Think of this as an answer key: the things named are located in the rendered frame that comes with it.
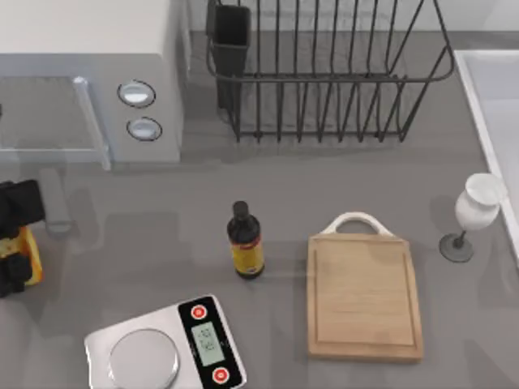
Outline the glass microwave door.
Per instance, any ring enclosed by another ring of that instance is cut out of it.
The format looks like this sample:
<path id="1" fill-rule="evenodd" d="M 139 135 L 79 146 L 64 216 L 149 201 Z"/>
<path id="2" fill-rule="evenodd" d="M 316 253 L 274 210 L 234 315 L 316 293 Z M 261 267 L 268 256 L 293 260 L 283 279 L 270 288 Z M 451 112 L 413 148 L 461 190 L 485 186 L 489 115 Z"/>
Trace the glass microwave door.
<path id="1" fill-rule="evenodd" d="M 0 76 L 0 164 L 112 167 L 92 84 L 81 76 Z"/>

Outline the small round microwave knob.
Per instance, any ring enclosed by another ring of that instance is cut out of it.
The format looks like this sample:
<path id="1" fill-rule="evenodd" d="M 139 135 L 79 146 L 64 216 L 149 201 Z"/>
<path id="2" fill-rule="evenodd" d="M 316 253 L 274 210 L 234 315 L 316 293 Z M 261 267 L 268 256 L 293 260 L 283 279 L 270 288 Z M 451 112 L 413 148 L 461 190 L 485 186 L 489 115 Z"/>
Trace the small round microwave knob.
<path id="1" fill-rule="evenodd" d="M 127 123 L 127 133 L 140 142 L 153 142 L 161 137 L 162 126 L 152 118 L 136 118 Z"/>

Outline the silver kitchen scale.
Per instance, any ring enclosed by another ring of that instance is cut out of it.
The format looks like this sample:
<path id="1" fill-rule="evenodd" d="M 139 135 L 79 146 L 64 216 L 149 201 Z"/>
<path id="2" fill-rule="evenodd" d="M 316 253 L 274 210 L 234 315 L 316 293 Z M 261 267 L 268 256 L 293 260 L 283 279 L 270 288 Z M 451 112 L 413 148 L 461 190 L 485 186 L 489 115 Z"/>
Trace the silver kitchen scale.
<path id="1" fill-rule="evenodd" d="M 90 389 L 243 389 L 247 372 L 218 299 L 204 295 L 94 331 Z"/>

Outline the large round microwave knob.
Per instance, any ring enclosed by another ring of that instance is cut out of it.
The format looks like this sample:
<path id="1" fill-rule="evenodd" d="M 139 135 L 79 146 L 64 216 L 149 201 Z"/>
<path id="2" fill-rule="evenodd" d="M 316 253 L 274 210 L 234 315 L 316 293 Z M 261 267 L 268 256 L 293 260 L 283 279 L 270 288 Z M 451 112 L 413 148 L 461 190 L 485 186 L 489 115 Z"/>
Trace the large round microwave knob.
<path id="1" fill-rule="evenodd" d="M 131 80 L 118 86 L 118 98 L 125 105 L 143 109 L 153 104 L 156 92 L 144 81 Z"/>

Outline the pale microwave oven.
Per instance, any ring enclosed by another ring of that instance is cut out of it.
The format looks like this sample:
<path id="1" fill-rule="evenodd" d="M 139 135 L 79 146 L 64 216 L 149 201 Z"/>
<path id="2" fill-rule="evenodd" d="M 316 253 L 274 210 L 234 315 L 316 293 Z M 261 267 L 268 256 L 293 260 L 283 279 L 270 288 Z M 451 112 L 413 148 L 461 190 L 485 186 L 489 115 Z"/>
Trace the pale microwave oven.
<path id="1" fill-rule="evenodd" d="M 179 161 L 188 53 L 181 0 L 0 0 L 0 76 L 87 79 L 112 167 Z M 119 100 L 118 86 L 131 80 L 155 90 L 152 105 Z M 127 133 L 127 123 L 142 117 L 161 124 L 159 139 L 140 142 Z"/>

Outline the dark bottle, yellow label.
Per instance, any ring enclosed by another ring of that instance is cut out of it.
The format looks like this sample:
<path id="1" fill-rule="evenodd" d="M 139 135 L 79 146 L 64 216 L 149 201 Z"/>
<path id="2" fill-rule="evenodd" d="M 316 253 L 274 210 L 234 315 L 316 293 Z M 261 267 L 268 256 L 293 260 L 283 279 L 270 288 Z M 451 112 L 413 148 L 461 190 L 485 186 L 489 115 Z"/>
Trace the dark bottle, yellow label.
<path id="1" fill-rule="evenodd" d="M 264 270 L 264 253 L 259 220 L 247 202 L 237 201 L 226 226 L 235 271 L 244 279 L 254 279 Z"/>

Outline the black cutlery holder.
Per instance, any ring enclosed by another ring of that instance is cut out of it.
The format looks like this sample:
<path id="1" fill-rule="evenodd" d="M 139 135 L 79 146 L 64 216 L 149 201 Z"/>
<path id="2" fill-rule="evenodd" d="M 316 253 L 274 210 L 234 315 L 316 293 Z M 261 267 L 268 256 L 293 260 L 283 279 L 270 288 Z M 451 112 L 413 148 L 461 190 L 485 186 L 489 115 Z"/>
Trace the black cutlery holder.
<path id="1" fill-rule="evenodd" d="M 206 33 L 212 42 L 211 54 L 217 73 L 217 106 L 231 107 L 229 97 L 240 87 L 251 40 L 251 9 L 208 0 Z"/>

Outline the wooden cutting board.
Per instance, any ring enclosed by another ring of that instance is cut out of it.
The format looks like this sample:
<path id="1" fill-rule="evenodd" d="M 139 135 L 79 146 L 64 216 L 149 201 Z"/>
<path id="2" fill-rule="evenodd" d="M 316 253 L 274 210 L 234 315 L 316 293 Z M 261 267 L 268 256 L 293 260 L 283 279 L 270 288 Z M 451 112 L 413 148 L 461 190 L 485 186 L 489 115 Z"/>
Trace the wooden cutting board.
<path id="1" fill-rule="evenodd" d="M 307 347 L 313 357 L 422 360 L 410 245 L 374 216 L 345 212 L 309 238 Z"/>

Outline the white wine glass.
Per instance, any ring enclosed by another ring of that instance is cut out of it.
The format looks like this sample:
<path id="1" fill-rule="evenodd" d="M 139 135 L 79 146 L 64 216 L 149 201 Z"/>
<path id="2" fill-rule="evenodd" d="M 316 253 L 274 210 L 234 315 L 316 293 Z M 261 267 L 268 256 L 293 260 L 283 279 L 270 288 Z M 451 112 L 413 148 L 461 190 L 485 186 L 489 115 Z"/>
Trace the white wine glass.
<path id="1" fill-rule="evenodd" d="M 439 242 L 442 256 L 452 263 L 467 263 L 474 255 L 474 248 L 467 233 L 490 226 L 498 216 L 507 189 L 501 178 L 492 173 L 470 175 L 455 203 L 455 217 L 459 233 L 444 235 Z"/>

